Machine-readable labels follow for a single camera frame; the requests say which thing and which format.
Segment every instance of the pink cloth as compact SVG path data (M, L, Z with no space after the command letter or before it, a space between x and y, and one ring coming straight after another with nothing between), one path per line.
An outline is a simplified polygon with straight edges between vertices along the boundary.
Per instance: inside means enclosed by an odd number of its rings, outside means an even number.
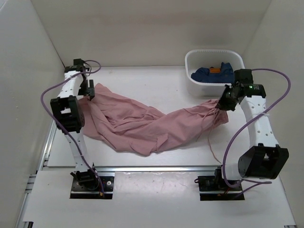
M85 135L116 151L145 156L180 146L228 122L227 113L215 108L216 99L165 115L101 84L96 85L92 101L83 98L79 103L85 115Z

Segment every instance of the dark blue cloth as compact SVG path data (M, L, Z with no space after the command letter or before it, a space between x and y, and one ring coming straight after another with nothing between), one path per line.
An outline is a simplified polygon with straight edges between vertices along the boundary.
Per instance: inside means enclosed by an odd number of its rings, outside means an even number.
M220 73L210 73L209 68L200 68L191 75L197 82L203 83L233 83L234 73L230 63L222 63Z

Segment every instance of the folded clothes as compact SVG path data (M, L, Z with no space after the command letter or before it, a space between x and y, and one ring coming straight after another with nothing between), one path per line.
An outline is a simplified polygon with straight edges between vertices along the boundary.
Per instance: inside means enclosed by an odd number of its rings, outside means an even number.
M95 98L79 100L85 116L84 134L104 141L119 152L148 156L180 146L203 131L228 122L216 99L192 108L163 114L153 107L112 93L97 84Z
M234 73L230 63L222 63L220 69L201 67L191 78L203 83L233 83Z

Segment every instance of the laundry basket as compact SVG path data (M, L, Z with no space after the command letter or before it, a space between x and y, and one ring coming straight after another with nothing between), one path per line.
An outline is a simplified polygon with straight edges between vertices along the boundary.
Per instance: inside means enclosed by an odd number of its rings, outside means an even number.
M191 74L201 67L220 68L222 62L230 63L234 71L245 68L242 57L234 51L197 49L188 52L185 57L185 66L189 93L193 96L221 96L225 83L197 82L191 78Z

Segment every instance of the purple cable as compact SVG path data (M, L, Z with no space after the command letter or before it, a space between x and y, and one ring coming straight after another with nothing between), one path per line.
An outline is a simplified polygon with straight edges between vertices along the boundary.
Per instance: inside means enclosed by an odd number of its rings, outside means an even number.
M290 87L291 87L291 81L289 79L289 77L280 72L280 71L277 71L277 70L272 70L272 69L268 69L268 68L257 68L257 69L252 69L252 71L257 71L257 70L265 70L265 71L271 71L271 72L275 72L275 73L278 73L278 74L281 74L288 82L288 87L285 91L285 93L279 98L277 99L272 105L270 105L269 108L267 108L263 114L259 114L257 115L256 117L254 117L253 119L251 119L250 121L248 121L244 126L242 126L236 133L235 135L231 138L230 142L228 143L228 146L225 150L225 153L224 153L224 157L223 157L223 177L224 177L224 181L225 183L230 187L230 188L235 188L235 187L238 187L242 181L247 181L247 182L251 182L251 183L256 183L255 185L245 189L244 191L242 191L240 194L238 194L235 198L237 198L238 196L240 196L241 194L243 194L244 192L248 191L249 189L252 189L253 187L255 186L258 186L260 184L271 184L271 181L265 181L265 182L259 182L259 181L255 181L255 180L246 180L246 179L242 179L240 181L238 181L236 184L230 184L227 180L227 176L226 176L226 160L227 160L227 155L228 155L228 152L229 152L229 149L232 145L232 143L234 142L234 140L236 139L236 137L242 132L242 130L244 130L246 127L248 127L251 123L253 123L254 121L256 121L258 118L260 118L261 116L263 116L264 114L266 114L267 112L269 112L277 103L279 103L281 100L283 100L287 94L289 93L290 91Z
M91 68L91 70L90 70L90 72L89 72L90 74L94 74L94 73L98 72L98 71L101 69L100 63L98 63L98 62L95 61L95 60L87 60L87 61L85 61L85 62L95 62L95 63L97 63L97 64L99 65L99 68L98 68L96 71L92 71L92 68ZM80 154L80 157L81 157L81 159L84 161L85 165L89 168L89 170L91 170L93 173L96 174L96 177L98 178L98 181L99 181L100 186L101 186L100 192L104 193L103 183L102 183L102 181L101 181L101 179L100 179L100 177L99 177L97 171L95 171L95 170L87 163L86 159L83 157L83 154L82 154L82 152L81 152L81 149L80 149L80 147L78 146L76 140L75 140L75 139L73 138L73 136L65 129L65 127L56 119L56 117L50 112L50 110L48 109L48 107L46 106L46 104L45 104L44 101L43 101L43 97L44 97L44 95L45 95L48 91L50 91L50 90L52 90L52 89L55 89L55 88L57 88L57 87L59 87L59 86L61 86L61 85L64 85L65 83L67 83L67 82L68 82L69 80L71 80L72 78L74 78L74 77L76 77L76 76L79 76L79 75L81 75L81 74L83 74L83 73L84 73L84 72L76 73L76 74L72 75L71 77L69 77L68 79L66 79L65 81L60 82L59 84L54 85L54 86L52 86L52 87L46 89L46 90L41 94L41 96L40 96L40 101L41 101L42 106L43 106L44 109L46 110L47 114L48 114L50 117L52 117L52 119L56 122L57 126L62 130L62 132L63 132L64 134L68 135L68 136L71 138L71 140L75 143L75 146L77 147L78 152L79 152L79 154Z

